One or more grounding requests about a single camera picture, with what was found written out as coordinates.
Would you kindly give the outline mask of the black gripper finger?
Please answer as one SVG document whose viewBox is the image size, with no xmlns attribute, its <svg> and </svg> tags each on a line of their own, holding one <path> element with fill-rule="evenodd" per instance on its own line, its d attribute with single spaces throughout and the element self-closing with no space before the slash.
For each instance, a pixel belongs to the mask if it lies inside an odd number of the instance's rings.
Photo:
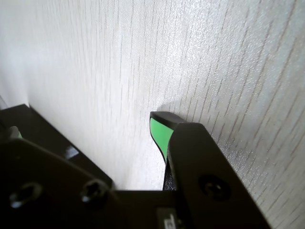
<svg viewBox="0 0 305 229">
<path fill-rule="evenodd" d="M 0 226 L 127 229 L 117 197 L 100 179 L 18 136 L 0 133 Z"/>
<path fill-rule="evenodd" d="M 170 112 L 150 113 L 150 133 L 188 229 L 267 229 L 269 224 L 209 132 Z"/>
</svg>

